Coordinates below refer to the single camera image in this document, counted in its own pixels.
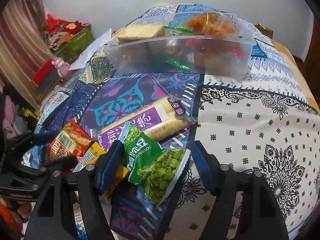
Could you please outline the yellow white sunflower seed packet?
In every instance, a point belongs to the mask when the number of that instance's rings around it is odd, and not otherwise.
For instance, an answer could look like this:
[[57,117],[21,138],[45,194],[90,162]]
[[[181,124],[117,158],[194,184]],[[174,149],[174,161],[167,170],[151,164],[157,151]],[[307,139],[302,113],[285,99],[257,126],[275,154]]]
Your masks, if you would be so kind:
[[121,162],[125,153],[124,144],[116,140],[107,151],[94,142],[74,168],[78,172],[94,165],[94,186],[99,194],[110,199],[116,186],[127,176],[129,170]]

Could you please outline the green pea snack packet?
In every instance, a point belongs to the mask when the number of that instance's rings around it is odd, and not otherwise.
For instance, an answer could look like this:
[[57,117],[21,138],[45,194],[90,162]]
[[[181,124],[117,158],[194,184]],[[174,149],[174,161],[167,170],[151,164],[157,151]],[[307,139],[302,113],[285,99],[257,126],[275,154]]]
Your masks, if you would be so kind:
[[119,139],[124,144],[128,181],[142,187],[152,205],[160,206],[182,176],[191,151],[187,148],[166,150],[129,121],[124,122]]

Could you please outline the red cracker snack packet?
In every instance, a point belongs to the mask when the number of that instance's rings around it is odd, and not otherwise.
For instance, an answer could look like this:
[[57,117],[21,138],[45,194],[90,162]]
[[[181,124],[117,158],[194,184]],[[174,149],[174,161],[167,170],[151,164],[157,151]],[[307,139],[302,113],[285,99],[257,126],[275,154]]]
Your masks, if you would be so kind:
[[245,53],[239,42],[212,40],[212,39],[190,39],[185,42],[186,47],[194,48],[200,52],[228,53],[244,57]]

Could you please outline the beige wafer block pack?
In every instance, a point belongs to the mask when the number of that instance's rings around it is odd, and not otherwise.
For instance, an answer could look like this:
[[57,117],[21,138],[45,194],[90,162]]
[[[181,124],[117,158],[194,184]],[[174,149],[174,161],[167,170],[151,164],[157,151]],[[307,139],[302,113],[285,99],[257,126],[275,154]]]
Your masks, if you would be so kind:
[[165,28],[161,24],[133,24],[126,27],[118,35],[120,44],[146,40],[156,37],[164,37]]

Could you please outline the zip bag of cookies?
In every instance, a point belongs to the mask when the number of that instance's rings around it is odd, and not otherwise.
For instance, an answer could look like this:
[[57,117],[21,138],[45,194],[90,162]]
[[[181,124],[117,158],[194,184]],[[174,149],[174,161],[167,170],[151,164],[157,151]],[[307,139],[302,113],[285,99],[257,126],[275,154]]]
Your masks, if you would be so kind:
[[[166,37],[176,36],[188,36],[191,35],[191,31],[186,27],[170,27],[165,26]],[[166,63],[188,72],[190,67],[185,63],[185,60],[181,60],[180,41],[177,38],[167,40],[165,53],[167,54]]]

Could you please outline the orange fried snack bag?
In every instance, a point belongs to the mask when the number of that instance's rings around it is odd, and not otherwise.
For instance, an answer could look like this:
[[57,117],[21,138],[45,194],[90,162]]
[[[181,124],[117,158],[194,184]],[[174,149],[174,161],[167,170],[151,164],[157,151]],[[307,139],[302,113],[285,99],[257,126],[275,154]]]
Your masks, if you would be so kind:
[[236,23],[227,15],[219,12],[204,12],[185,23],[193,35],[203,36],[236,36]]

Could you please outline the red orange chip packet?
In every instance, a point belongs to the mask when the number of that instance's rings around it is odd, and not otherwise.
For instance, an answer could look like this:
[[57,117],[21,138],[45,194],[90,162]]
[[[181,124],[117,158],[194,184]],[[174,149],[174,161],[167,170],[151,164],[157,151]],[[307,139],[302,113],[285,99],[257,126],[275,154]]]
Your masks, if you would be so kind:
[[47,159],[54,161],[73,155],[80,162],[93,141],[73,120],[69,120],[48,146]]

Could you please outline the patchwork patterned bedspread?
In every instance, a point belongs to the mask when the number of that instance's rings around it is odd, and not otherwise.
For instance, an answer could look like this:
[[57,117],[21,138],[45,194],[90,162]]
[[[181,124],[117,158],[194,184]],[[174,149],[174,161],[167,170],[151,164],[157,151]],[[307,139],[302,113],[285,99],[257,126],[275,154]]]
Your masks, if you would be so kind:
[[185,147],[198,140],[222,164],[244,173],[260,171],[283,214],[289,238],[312,224],[319,207],[319,113],[312,109],[299,70],[275,42],[253,24],[255,39],[246,75],[135,74],[119,76],[103,48],[86,68],[43,103],[36,133],[60,130],[75,118],[88,133],[100,131],[166,94],[176,93],[198,117],[163,142]]

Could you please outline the red box on nightstand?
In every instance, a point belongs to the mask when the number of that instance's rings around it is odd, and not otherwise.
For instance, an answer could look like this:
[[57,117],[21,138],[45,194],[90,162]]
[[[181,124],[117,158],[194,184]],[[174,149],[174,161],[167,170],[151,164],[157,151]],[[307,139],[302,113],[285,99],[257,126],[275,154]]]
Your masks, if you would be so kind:
[[36,86],[36,90],[39,93],[44,94],[58,79],[59,75],[54,62],[52,59],[49,59],[33,76],[32,83]]

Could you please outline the pink piggy figurine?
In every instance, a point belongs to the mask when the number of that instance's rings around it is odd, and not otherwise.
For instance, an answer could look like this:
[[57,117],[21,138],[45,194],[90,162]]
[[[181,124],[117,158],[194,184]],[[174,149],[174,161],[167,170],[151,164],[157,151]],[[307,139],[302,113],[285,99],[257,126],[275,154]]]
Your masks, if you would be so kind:
[[65,79],[68,76],[70,64],[65,62],[63,58],[55,58],[52,61],[52,65],[57,69],[57,73],[61,79]]

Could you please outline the white plastic bag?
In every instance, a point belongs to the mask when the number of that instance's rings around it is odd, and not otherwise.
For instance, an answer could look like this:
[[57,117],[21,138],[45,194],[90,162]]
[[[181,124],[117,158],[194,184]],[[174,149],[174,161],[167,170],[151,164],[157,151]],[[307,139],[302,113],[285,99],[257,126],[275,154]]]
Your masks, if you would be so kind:
[[78,57],[78,59],[70,65],[69,70],[79,70],[85,68],[87,61],[90,60],[95,51],[108,43],[111,39],[112,29],[108,29],[105,33],[94,40]]

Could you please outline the red striped curtain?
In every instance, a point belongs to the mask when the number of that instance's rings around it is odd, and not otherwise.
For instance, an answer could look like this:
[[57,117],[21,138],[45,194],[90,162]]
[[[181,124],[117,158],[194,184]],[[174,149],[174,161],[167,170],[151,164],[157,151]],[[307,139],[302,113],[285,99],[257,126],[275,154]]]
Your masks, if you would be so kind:
[[1,89],[13,87],[35,109],[43,96],[32,78],[54,55],[44,42],[42,0],[8,0],[1,10]]

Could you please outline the clear plastic storage bin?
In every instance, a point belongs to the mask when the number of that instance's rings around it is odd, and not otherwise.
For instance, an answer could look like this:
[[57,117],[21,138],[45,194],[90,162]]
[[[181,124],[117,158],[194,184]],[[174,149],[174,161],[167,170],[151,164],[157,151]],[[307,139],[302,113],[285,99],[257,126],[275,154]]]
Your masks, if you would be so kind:
[[105,53],[120,75],[182,72],[242,78],[255,44],[236,15],[177,12],[133,21],[108,42]]

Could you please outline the brown cardboard box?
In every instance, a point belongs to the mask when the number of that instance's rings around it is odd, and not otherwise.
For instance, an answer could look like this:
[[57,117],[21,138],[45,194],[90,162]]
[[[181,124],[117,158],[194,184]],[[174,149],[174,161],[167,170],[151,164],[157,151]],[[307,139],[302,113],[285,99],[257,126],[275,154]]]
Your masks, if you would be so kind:
[[265,36],[269,38],[273,38],[273,30],[268,29],[264,26],[262,26],[260,23],[256,24],[255,27]]

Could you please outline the yellow curved headboard hoop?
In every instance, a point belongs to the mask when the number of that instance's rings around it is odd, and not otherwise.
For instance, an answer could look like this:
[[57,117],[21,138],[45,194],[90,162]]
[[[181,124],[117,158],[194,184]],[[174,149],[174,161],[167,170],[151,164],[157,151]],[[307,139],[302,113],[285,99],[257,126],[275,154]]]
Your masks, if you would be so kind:
[[167,6],[167,5],[170,5],[170,4],[169,3],[157,3],[157,4],[153,5],[153,8]]

